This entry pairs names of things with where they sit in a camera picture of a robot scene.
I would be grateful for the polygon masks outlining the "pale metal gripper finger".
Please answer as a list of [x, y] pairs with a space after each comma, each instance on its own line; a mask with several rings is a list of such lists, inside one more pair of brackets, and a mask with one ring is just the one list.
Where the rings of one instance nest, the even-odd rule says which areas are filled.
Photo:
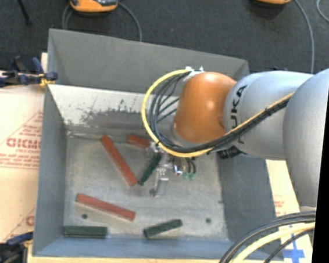
[[158, 184], [158, 196], [163, 196], [166, 193], [167, 185], [169, 184], [168, 177], [161, 177]]
[[156, 170], [156, 177], [153, 187], [149, 190], [149, 194], [151, 195], [151, 197], [156, 197], [156, 195], [158, 194], [159, 183], [160, 183], [160, 171]]

